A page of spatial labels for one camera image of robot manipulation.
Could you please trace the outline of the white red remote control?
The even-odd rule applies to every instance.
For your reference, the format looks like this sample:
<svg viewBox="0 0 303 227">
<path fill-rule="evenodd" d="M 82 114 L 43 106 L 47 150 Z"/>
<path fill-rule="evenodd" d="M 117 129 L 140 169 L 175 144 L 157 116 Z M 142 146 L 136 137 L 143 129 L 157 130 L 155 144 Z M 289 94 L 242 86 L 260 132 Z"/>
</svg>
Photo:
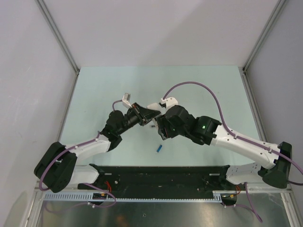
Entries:
<svg viewBox="0 0 303 227">
<path fill-rule="evenodd" d="M 162 107 L 161 107 L 161 105 L 159 103 L 152 103 L 152 104 L 149 104 L 147 106 L 147 109 L 160 112 L 156 117 L 154 117 L 152 119 L 152 122 L 153 122 L 155 128 L 158 129 L 159 127 L 158 127 L 158 123 L 157 123 L 156 119 L 157 119 L 157 117 L 162 116 Z"/>
</svg>

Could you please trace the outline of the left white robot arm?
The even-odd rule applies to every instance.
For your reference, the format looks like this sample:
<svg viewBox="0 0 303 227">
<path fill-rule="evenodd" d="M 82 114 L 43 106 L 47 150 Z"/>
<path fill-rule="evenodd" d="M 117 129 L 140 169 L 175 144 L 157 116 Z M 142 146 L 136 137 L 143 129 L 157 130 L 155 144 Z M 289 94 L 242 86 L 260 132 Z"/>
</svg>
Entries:
<svg viewBox="0 0 303 227">
<path fill-rule="evenodd" d="M 105 183 L 104 176 L 93 165 L 82 165 L 81 162 L 96 154 L 112 151 L 122 141 L 124 132 L 137 124 L 145 126 L 159 115 L 161 107 L 157 103 L 147 107 L 133 103 L 125 114 L 119 110 L 112 111 L 103 130 L 86 142 L 69 146 L 54 142 L 34 169 L 40 180 L 39 189 L 57 193 L 78 184 L 101 188 Z"/>
</svg>

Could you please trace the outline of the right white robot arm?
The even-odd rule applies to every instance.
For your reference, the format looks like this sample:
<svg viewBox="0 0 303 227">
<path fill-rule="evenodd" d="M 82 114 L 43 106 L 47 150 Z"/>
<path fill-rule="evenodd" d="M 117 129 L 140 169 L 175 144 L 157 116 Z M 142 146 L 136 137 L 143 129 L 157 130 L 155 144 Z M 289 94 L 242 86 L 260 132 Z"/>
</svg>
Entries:
<svg viewBox="0 0 303 227">
<path fill-rule="evenodd" d="M 277 145 L 255 140 L 225 128 L 211 117 L 194 117 L 179 105 L 158 116 L 156 123 L 163 140 L 180 135 L 196 144 L 225 148 L 253 160 L 251 164 L 229 166 L 219 176 L 218 184 L 224 190 L 245 182 L 263 181 L 280 189 L 288 185 L 292 146 L 287 142 Z"/>
</svg>

